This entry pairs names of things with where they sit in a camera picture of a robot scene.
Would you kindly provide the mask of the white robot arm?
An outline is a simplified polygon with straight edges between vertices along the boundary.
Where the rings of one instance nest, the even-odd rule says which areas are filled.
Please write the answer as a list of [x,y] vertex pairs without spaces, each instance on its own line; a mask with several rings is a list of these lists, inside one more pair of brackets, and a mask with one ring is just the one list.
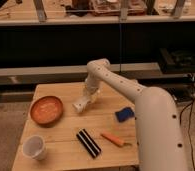
[[189,171],[178,111],[163,88],[146,87],[109,70],[107,59],[87,64],[86,88],[94,92],[100,81],[135,104],[140,171]]

